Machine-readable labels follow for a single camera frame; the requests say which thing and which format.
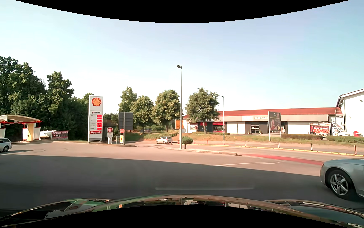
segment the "shell logo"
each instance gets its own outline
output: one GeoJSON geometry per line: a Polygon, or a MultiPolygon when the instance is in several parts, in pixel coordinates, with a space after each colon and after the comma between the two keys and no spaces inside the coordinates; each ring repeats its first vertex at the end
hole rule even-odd
{"type": "Polygon", "coordinates": [[[95,97],[92,99],[92,105],[93,106],[100,106],[102,104],[102,100],[100,100],[100,98],[95,97]]]}

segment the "lamp post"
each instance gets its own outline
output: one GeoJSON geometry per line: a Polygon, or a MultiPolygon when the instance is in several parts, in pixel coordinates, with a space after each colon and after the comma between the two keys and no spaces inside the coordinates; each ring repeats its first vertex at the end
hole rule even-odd
{"type": "Polygon", "coordinates": [[[179,69],[181,69],[181,94],[180,94],[180,105],[181,109],[179,112],[179,147],[182,149],[182,66],[177,65],[179,69]]]}
{"type": "Polygon", "coordinates": [[[221,96],[221,97],[223,97],[223,141],[225,141],[226,128],[225,128],[225,125],[224,125],[224,96],[221,96]]]}

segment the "grill express truck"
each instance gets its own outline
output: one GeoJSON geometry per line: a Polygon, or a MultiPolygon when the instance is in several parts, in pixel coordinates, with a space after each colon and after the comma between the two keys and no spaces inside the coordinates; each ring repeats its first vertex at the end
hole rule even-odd
{"type": "Polygon", "coordinates": [[[310,133],[313,135],[326,136],[350,136],[336,123],[312,122],[310,123],[310,133]]]}

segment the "tire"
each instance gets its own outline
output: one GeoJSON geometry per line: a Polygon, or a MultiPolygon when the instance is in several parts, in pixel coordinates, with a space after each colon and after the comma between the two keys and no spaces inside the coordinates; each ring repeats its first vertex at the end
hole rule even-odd
{"type": "Polygon", "coordinates": [[[327,186],[339,198],[357,199],[357,192],[350,176],[342,170],[333,170],[328,174],[327,186]]]}

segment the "silver sedan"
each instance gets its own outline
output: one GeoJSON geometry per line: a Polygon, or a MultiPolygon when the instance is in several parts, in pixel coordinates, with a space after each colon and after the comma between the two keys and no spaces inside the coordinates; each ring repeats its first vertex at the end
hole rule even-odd
{"type": "Polygon", "coordinates": [[[364,197],[364,158],[331,160],[323,163],[320,178],[338,197],[364,197]]]}

